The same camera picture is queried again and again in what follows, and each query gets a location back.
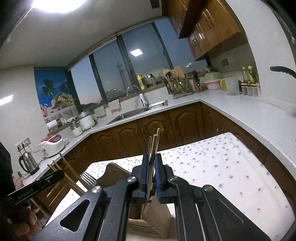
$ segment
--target polka dot tablecloth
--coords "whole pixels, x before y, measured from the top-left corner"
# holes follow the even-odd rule
[[[160,153],[163,164],[172,167],[174,175],[187,180],[191,185],[202,187],[210,184],[215,187],[271,240],[280,240],[293,223],[293,210],[277,182],[233,134],[221,134]],[[141,164],[142,155],[96,162],[86,171],[99,178],[110,162],[131,172],[133,167]],[[70,190],[50,221],[78,198],[79,196]],[[168,207],[172,216],[175,216],[173,204]],[[139,237],[133,239],[131,236],[130,240],[156,240]]]

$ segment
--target rice cooker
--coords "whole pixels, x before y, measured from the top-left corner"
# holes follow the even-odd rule
[[[61,135],[54,134],[44,138],[39,146],[45,149],[48,154],[46,157],[51,157],[58,154],[65,147],[65,144]]]
[[[96,124],[91,116],[91,113],[88,110],[78,114],[77,119],[80,121],[80,125],[83,131],[90,129]]]

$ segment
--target wall mural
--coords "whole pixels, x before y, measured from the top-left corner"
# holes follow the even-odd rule
[[[37,96],[45,123],[76,117],[78,112],[69,89],[64,69],[34,71]]]

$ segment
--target stainless steel sink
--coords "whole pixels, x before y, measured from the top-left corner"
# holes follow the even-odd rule
[[[163,107],[163,106],[167,106],[167,105],[168,105],[168,100],[164,100],[164,101],[160,101],[160,102],[151,104],[148,107],[142,107],[142,108],[139,108],[139,109],[131,110],[129,112],[123,113],[123,114],[115,117],[112,121],[107,123],[107,125],[112,124],[112,123],[117,122],[117,121],[120,121],[120,120],[123,120],[123,119],[126,119],[126,118],[129,118],[131,116],[143,113],[145,111],[153,110],[153,109]]]

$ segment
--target electric kettle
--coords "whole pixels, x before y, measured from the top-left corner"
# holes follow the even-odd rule
[[[32,157],[32,154],[30,151],[29,152],[26,151],[24,154],[20,156],[19,164],[25,172],[30,173],[31,175],[35,174],[40,169],[35,159]]]

